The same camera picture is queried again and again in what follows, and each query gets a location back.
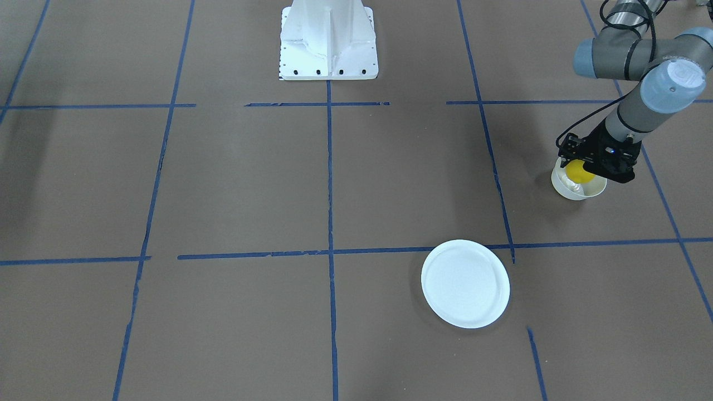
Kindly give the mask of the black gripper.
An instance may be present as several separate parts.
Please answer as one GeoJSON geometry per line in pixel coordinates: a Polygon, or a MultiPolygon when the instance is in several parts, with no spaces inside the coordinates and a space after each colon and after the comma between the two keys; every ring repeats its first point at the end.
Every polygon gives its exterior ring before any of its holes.
{"type": "Polygon", "coordinates": [[[634,167],[640,155],[641,142],[634,142],[631,135],[622,141],[616,140],[604,125],[598,125],[587,137],[594,162],[585,163],[585,170],[620,184],[635,179],[634,167]]]}

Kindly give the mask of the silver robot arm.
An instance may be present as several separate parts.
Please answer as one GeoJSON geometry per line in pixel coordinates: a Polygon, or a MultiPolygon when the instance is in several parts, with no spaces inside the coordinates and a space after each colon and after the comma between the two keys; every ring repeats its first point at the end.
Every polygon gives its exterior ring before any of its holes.
{"type": "Polygon", "coordinates": [[[659,39],[655,20],[664,5],[616,1],[611,10],[601,9],[603,28],[574,54],[573,69],[580,76],[635,83],[574,152],[586,171],[617,183],[634,179],[644,138],[690,106],[711,71],[711,28],[659,39]]]}

